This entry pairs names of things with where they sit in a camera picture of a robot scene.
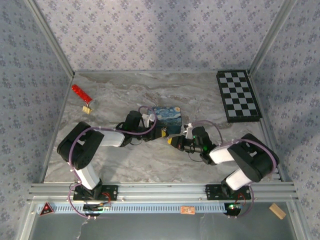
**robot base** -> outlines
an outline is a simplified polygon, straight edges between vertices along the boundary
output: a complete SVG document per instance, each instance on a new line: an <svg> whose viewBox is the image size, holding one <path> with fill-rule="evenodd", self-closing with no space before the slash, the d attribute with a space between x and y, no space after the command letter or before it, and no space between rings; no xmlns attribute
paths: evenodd
<svg viewBox="0 0 320 240"><path fill-rule="evenodd" d="M102 193L108 193L110 195L110 201L116 201L118 196L118 185L103 185L101 184L97 194L93 194L93 190L88 190L84 186L77 186L74 190L73 200L74 201L95 201L105 202L108 201L108 197Z"/></svg>
<svg viewBox="0 0 320 240"><path fill-rule="evenodd" d="M239 194L242 194L246 200L251 199L248 186L243 186L232 194L227 194L221 184L207 184L205 185L205 193L207 200L238 200Z"/></svg>

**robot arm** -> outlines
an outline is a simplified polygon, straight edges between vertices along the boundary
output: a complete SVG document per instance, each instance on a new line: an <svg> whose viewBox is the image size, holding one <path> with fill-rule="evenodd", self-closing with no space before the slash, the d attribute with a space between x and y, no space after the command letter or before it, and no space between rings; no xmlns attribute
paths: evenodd
<svg viewBox="0 0 320 240"><path fill-rule="evenodd" d="M142 115L138 111L130 111L124 122L116 126L116 130L142 133L149 130L154 124L155 118L153 114ZM80 122L78 125L62 140L57 147L57 153L69 163L69 153L76 138L86 129L91 128L85 122ZM124 147L131 143L133 138L150 141L156 138L163 137L161 129L154 127L150 132L143 135L132 135L122 133L120 131L106 130L88 130L82 135L79 141L72 149L71 164L74 167L76 176L80 179L83 188L92 196L93 199L100 194L101 179L97 176L91 164L99 146Z"/></svg>
<svg viewBox="0 0 320 240"><path fill-rule="evenodd" d="M222 191L226 196L234 194L252 182L260 182L279 164L278 156L250 133L229 144L217 146L212 144L203 126L191 130L191 139L181 135L170 138L168 143L180 151L200 153L203 162L208 165L235 161L239 169L221 182Z"/></svg>

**metal base plate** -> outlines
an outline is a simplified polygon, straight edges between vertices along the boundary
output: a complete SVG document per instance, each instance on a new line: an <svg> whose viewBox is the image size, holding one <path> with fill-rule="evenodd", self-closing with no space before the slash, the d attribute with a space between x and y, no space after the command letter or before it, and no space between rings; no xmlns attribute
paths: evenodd
<svg viewBox="0 0 320 240"><path fill-rule="evenodd" d="M110 194L111 201L116 201L118 196L118 186L117 185L102 185L101 193ZM100 194L96 199L92 199L91 195L84 190L81 186L77 186L74 190L73 201L101 201L104 202L106 196Z"/></svg>
<svg viewBox="0 0 320 240"><path fill-rule="evenodd" d="M208 184L205 185L205 193L207 200L241 200L239 194L243 194L246 200L251 199L251 194L248 186L243 186L235 191L230 197L226 197L222 192L221 184Z"/></svg>

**wire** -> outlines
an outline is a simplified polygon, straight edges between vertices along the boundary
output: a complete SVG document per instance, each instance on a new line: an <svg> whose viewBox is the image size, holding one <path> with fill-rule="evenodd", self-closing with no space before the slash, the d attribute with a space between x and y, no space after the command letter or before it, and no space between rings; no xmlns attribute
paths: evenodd
<svg viewBox="0 0 320 240"><path fill-rule="evenodd" d="M234 204L236 204L236 203L240 200L240 196L242 196L242 197L243 197L243 199L244 199L244 204L243 204L242 206L246 205L246 198L245 198L245 195L243 195L241 192L239 192L239 194L238 194L238 198L237 198L237 200L234 202Z"/></svg>
<svg viewBox="0 0 320 240"><path fill-rule="evenodd" d="M202 163L202 162L203 162L203 161L197 161L197 160L192 159L192 158L190 157L190 152L188 153L188 156L189 156L189 158L190 158L192 161L194 161L194 162L196 162L196 163Z"/></svg>
<svg viewBox="0 0 320 240"><path fill-rule="evenodd" d="M71 202L70 195L71 195L72 191L74 191L74 190L76 189L76 187L78 187L78 186L81 186L81 183L78 183L78 184L76 184L76 185L74 185L73 187L70 188L70 191L69 191L69 193L68 193L67 199L68 199L69 204L70 204L70 206L72 207L72 209L73 209L79 216L81 216L81 217L83 217L83 218L85 218L85 219L88 219L89 216L87 216L87 215L82 214L81 212L79 212L79 211L76 209L76 207L74 206L74 204Z"/></svg>
<svg viewBox="0 0 320 240"><path fill-rule="evenodd" d="M247 215L251 211L252 207L254 206L254 202L255 202L254 191L253 191L251 186L249 186L249 189L250 189L250 192L251 192L251 204L243 214L236 216L236 218L244 217L245 215Z"/></svg>
<svg viewBox="0 0 320 240"><path fill-rule="evenodd" d="M118 125L117 126L115 126L115 129L118 129L121 125L123 125L125 122L124 121L122 121L122 122L120 122L120 123L118 123Z"/></svg>
<svg viewBox="0 0 320 240"><path fill-rule="evenodd" d="M77 182L72 182L72 183L70 183L70 185L69 185L69 190L71 190L71 185L72 184L77 184Z"/></svg>
<svg viewBox="0 0 320 240"><path fill-rule="evenodd" d="M79 139L80 139L86 132L88 132L88 131L90 131L90 130L102 130L102 131L110 131L110 132L120 132L120 133L130 134L130 135L144 135L144 134L148 134L149 132L151 132L151 131L156 127L157 115L156 115L156 113L155 113L155 111L154 111L154 109L153 109L152 107L149 107L149 106L140 106L139 109L138 109L138 111L140 112L140 110L141 110L142 108L147 108L147 109L151 110L152 113L154 114L154 122L153 122L153 125L152 125L151 128L149 128L147 131L143 131L143 132L130 132L130 131L124 131L124 130L117 130L117 129L112 129L112 128L96 127L96 126L95 126L95 127L89 127L89 128L87 128L87 129L83 130L83 131L75 138L75 140L73 141L73 143L72 143L72 145L71 145L71 147L70 147L70 151L69 151L69 156L68 156L68 160L69 160L69 161L68 161L68 163L69 163L69 165L70 165L71 171L74 173L74 175L76 176L76 178L79 180L79 183L76 184L76 185L74 185L74 186L71 187L71 188L70 188L70 186L71 186L71 184L70 184L70 186L69 186L70 190L69 190L67 199L68 199L68 201L69 201L69 203L70 203L70 206L73 208L73 210L74 210L79 216L81 216L81 217L83 217L83 218L86 218L86 219L89 219L89 218L90 218L90 216L86 216L85 214L82 214L81 212L79 212L79 211L75 208L75 206L73 205L73 203L71 202L71 198L70 198L72 191L74 191L77 186L81 186L81 184L82 184L81 178L80 178L79 175L77 174L76 169L75 169L75 167L74 167L73 164L72 164L72 153L74 152L74 149L75 149L75 146L76 146L77 142L79 141Z"/></svg>
<svg viewBox="0 0 320 240"><path fill-rule="evenodd" d="M111 208L111 196L108 192L103 192L102 195L106 196L108 198L108 204L110 204L110 208Z"/></svg>
<svg viewBox="0 0 320 240"><path fill-rule="evenodd" d="M211 124L212 126L215 127L215 129L218 131L219 133L219 136L220 136L220 140L221 140L221 144L224 144L224 139L222 137L222 134L218 128L218 125L212 121L209 121L209 120L200 120L200 121L195 121L192 123L192 125L197 125L197 124L203 124L203 123L207 123L207 124Z"/></svg>
<svg viewBox="0 0 320 240"><path fill-rule="evenodd" d="M109 132L119 132L119 133L123 133L123 134L130 134L130 135L145 135L145 134L148 134L149 132L151 132L155 126L156 126L156 123L157 123L157 115L154 111L154 109L152 107L149 107L149 106L140 106L138 111L140 112L140 110L142 108L147 108L149 110L152 111L152 113L154 114L154 122L153 122L153 125L151 126L151 128L149 128L147 131L143 131L143 132L131 132L131 131L124 131L124 130L119 130L119 129L113 129L113 128L105 128L105 127L97 127L97 126L92 126L92 127L88 127L87 129L85 129L84 131L82 131L76 138L75 140L73 141L71 147L70 147L70 151L69 151L69 165L71 167L71 171L73 171L74 175L76 176L76 178L81 181L79 175L77 174L77 172L75 171L75 167L73 166L72 164L72 153L75 149L75 146L78 142L78 140L88 131L90 130L102 130L102 131L109 131Z"/></svg>

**blue patterned wall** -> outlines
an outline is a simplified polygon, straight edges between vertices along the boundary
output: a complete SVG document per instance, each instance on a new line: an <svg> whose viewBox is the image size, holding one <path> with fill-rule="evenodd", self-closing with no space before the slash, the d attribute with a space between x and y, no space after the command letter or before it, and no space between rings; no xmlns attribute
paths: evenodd
<svg viewBox="0 0 320 240"><path fill-rule="evenodd" d="M284 0L36 0L72 68L248 69Z"/></svg>
<svg viewBox="0 0 320 240"><path fill-rule="evenodd" d="M23 0L1 0L0 9L0 239L11 240L69 79Z"/></svg>
<svg viewBox="0 0 320 240"><path fill-rule="evenodd" d="M254 76L276 150L320 239L320 2L298 0Z"/></svg>

